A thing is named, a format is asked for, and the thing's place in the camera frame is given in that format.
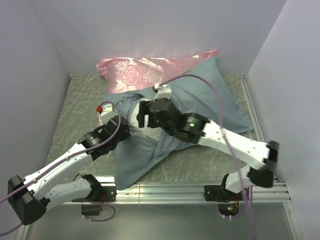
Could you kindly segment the white pillow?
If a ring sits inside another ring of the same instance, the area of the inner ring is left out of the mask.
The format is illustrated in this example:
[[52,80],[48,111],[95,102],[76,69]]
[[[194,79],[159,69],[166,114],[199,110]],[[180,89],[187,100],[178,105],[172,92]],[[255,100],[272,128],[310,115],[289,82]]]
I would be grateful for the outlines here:
[[138,130],[140,130],[147,137],[152,138],[153,140],[158,142],[162,135],[163,130],[160,127],[150,128],[146,126],[146,127],[139,128],[139,122],[137,119],[139,110],[140,110],[140,100],[138,101],[138,103],[136,104],[135,108],[133,109],[130,115],[129,123],[135,128],[138,128]]

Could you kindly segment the blue-grey pillowcase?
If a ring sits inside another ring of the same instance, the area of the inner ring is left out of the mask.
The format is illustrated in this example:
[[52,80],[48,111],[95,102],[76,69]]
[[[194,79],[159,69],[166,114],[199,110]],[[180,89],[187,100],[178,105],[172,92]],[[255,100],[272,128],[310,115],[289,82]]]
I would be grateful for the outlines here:
[[[185,72],[185,77],[171,81],[171,101],[181,113],[196,113],[214,122],[219,121],[219,104],[222,101],[223,126],[234,133],[242,134],[254,129],[251,120],[237,104],[219,66],[219,59],[211,57]],[[152,100],[155,92],[151,87],[121,93],[108,93],[105,101],[111,101],[120,109],[120,114],[130,120],[130,116],[141,100]],[[164,130],[158,141],[144,135],[129,123],[130,137],[120,142],[113,151],[115,156],[115,185],[124,190],[154,166],[158,165],[170,153],[191,147],[168,135]]]

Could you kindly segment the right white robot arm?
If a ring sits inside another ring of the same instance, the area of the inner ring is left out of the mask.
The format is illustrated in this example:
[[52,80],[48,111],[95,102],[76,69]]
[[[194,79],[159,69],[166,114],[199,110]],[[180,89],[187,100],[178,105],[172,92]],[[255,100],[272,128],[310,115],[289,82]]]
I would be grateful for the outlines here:
[[237,172],[226,174],[220,188],[209,192],[217,202],[229,202],[252,186],[273,187],[280,146],[276,141],[255,141],[226,130],[205,116],[183,114],[166,98],[140,101],[137,121],[140,128],[161,128],[182,142],[217,149],[246,164]]

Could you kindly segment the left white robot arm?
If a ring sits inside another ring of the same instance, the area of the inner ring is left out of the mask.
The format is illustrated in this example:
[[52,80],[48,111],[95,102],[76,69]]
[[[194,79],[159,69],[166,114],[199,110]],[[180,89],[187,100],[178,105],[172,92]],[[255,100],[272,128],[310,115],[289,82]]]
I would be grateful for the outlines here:
[[129,123],[114,116],[106,124],[87,132],[65,154],[49,165],[26,177],[13,176],[8,181],[8,202],[21,224],[30,225],[48,210],[73,200],[101,201],[103,189],[92,175],[60,184],[73,170],[90,164],[114,150],[130,136]]

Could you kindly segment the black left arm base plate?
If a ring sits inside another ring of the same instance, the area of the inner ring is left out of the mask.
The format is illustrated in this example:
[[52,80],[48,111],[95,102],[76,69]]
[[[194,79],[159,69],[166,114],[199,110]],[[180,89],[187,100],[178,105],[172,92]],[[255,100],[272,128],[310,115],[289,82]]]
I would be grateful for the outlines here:
[[114,185],[103,185],[98,193],[97,200],[101,203],[112,203],[116,201],[117,188]]

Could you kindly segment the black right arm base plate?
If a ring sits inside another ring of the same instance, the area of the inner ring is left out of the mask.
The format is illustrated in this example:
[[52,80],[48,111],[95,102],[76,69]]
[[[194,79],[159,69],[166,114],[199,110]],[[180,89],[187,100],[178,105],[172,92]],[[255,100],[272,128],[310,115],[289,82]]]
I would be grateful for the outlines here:
[[229,203],[236,201],[243,201],[242,193],[233,193],[220,185],[205,185],[204,186],[204,199],[207,202]]

